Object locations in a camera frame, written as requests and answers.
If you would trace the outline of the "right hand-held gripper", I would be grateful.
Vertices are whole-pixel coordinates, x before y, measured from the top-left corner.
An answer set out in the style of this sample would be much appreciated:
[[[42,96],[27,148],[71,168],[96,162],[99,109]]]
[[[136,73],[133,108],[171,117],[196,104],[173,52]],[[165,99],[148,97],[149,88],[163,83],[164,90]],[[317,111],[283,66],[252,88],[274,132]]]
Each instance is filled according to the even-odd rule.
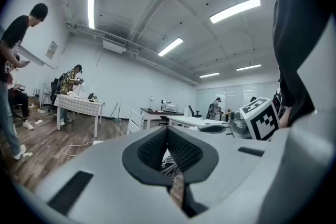
[[[228,124],[235,138],[269,141],[279,129],[279,118],[271,99],[257,98],[232,112]],[[215,124],[200,127],[198,130],[204,133],[228,134],[229,127]]]

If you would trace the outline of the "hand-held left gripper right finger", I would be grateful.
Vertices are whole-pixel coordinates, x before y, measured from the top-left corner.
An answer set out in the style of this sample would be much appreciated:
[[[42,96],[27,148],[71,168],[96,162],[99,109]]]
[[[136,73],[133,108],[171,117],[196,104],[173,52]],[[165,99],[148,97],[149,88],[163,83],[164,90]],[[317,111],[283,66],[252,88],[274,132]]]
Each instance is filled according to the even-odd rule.
[[[275,177],[275,141],[257,141],[169,127],[172,140],[187,141],[197,162],[184,171],[184,211],[168,210],[169,223],[262,223]]]

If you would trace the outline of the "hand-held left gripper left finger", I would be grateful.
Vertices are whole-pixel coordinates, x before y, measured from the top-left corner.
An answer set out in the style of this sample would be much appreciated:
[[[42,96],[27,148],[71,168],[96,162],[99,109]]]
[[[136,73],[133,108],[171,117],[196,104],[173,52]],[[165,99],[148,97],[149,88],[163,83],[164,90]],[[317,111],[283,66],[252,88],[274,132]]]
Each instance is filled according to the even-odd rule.
[[[93,145],[50,173],[34,192],[36,213],[47,223],[188,223],[165,187],[133,178],[122,164],[123,150],[157,128]],[[79,171],[93,175],[69,211],[51,203]]]

